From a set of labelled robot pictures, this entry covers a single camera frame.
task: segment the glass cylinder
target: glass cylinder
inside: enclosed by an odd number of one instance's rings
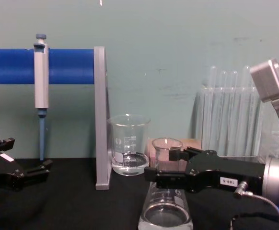
[[[112,135],[112,168],[124,176],[144,173],[149,166],[145,155],[150,119],[142,115],[119,115],[108,120]]]
[[[182,148],[181,141],[173,138],[158,138],[152,141],[156,150],[156,167],[162,171],[178,171],[176,167],[166,164],[171,151]],[[160,189],[151,182],[143,210],[139,219],[139,230],[192,230],[188,204],[184,190]]]

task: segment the pipette holder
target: pipette holder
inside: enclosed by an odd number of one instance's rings
[[[0,49],[0,85],[15,84],[34,84],[33,49]],[[96,189],[109,189],[112,168],[105,48],[49,49],[49,84],[94,84]]]

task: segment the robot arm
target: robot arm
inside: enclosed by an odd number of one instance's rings
[[[271,101],[279,118],[279,63],[270,59],[250,68],[262,102]]]
[[[47,160],[38,167],[25,170],[3,152],[12,149],[14,142],[13,138],[0,141],[0,188],[19,191],[24,187],[46,181],[52,161]]]
[[[159,188],[179,188],[197,193],[205,188],[235,191],[241,182],[248,190],[262,194],[264,165],[254,162],[221,158],[212,150],[187,148],[170,153],[169,160],[188,160],[185,172],[164,172],[154,168],[145,169],[145,178],[154,181]]]
[[[237,161],[217,156],[212,150],[187,148],[169,153],[169,160],[187,160],[185,172],[157,171],[145,168],[145,179],[158,188],[185,189],[197,193],[205,188],[234,192],[240,198],[245,192],[264,196],[279,206],[279,159],[266,164]]]

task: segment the pipette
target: pipette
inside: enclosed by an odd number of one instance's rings
[[[39,116],[39,158],[45,155],[45,117],[47,115],[49,88],[49,54],[45,34],[36,34],[34,43],[35,108]]]

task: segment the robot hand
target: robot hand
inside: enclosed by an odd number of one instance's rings
[[[264,196],[279,206],[279,159],[269,158],[266,164],[230,160],[217,156],[216,151],[187,148],[169,153],[170,161],[188,161],[185,172],[158,171],[145,168],[145,179],[158,188],[185,189],[196,193],[205,188],[243,195]]]
[[[14,142],[13,138],[0,141],[0,188],[19,191],[26,186],[46,181],[52,161],[47,160],[38,167],[25,170],[3,152],[12,149]]]

